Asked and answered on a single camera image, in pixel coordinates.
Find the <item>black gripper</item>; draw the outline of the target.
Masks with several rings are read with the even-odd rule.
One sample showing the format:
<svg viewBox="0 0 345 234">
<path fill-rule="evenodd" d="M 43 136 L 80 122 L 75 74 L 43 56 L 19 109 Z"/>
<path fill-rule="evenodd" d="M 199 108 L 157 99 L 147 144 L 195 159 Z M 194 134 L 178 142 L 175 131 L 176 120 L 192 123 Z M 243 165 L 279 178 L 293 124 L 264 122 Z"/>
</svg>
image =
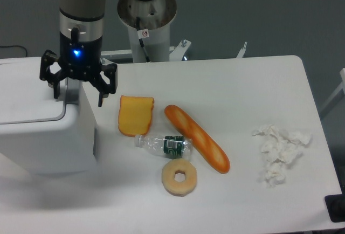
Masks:
<svg viewBox="0 0 345 234">
<path fill-rule="evenodd" d="M 101 58 L 102 37 L 91 42 L 72 43 L 71 39 L 60 33 L 60 57 L 51 50 L 41 56 L 39 78 L 47 81 L 53 88 L 53 97 L 60 96 L 60 82 L 65 78 L 91 81 L 99 91 L 98 106 L 104 98 L 115 94 L 118 86 L 118 66 L 115 63 L 103 65 Z M 58 64 L 60 70 L 51 72 L 51 66 Z"/>
</svg>

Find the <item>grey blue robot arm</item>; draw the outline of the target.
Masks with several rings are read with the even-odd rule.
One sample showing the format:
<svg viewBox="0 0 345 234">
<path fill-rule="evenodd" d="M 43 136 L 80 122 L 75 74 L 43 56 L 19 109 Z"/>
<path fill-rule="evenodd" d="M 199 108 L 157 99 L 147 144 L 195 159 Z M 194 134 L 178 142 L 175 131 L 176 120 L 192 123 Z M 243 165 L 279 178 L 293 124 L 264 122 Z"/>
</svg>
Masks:
<svg viewBox="0 0 345 234">
<path fill-rule="evenodd" d="M 106 0 L 60 0 L 60 54 L 46 50 L 41 57 L 39 78 L 60 95 L 66 78 L 90 82 L 99 91 L 98 105 L 116 92 L 117 65 L 101 62 Z M 162 19 L 165 0 L 130 0 L 129 14 L 145 11 Z"/>
</svg>

